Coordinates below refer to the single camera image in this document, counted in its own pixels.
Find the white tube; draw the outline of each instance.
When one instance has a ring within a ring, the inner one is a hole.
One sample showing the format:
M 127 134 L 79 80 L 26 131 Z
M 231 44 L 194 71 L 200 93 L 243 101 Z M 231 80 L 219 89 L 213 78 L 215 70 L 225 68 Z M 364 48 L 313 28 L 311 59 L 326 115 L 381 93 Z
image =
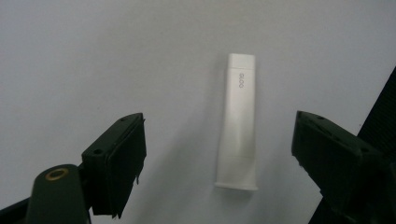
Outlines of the white tube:
M 217 187 L 256 190 L 255 57 L 230 54 Z

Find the brand logo on tube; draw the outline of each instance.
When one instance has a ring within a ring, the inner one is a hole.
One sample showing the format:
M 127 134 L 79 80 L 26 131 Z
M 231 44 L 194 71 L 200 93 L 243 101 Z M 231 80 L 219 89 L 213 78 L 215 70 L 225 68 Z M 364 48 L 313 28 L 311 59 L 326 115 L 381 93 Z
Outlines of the brand logo on tube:
M 244 88 L 245 85 L 245 74 L 239 74 L 239 88 Z

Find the white cap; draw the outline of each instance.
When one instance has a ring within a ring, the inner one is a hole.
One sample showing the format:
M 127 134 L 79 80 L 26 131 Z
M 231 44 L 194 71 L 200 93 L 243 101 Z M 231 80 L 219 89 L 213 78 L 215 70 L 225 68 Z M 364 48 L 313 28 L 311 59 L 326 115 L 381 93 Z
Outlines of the white cap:
M 228 67 L 230 68 L 242 68 L 254 70 L 254 55 L 249 54 L 230 54 L 228 56 Z

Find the gray surface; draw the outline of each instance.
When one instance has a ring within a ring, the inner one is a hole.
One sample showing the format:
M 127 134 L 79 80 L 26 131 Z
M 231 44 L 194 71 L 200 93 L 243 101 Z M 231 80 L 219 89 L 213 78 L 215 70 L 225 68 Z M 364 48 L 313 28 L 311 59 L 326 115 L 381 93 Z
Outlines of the gray surface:
M 320 195 L 290 155 L 296 110 L 357 133 L 396 62 L 395 1 L 3 1 L 0 207 L 124 115 L 148 157 L 123 219 L 307 223 Z M 213 186 L 228 53 L 255 54 L 259 187 Z

